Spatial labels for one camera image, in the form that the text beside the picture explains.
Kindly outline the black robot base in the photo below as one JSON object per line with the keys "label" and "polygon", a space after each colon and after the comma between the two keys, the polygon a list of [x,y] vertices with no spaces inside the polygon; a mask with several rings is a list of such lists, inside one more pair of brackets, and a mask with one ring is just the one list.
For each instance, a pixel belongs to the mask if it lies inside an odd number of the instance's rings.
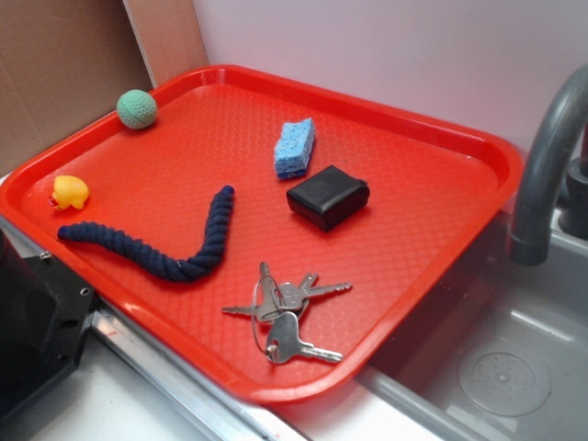
{"label": "black robot base", "polygon": [[79,366],[97,294],[56,257],[23,257],[1,235],[1,423]]}

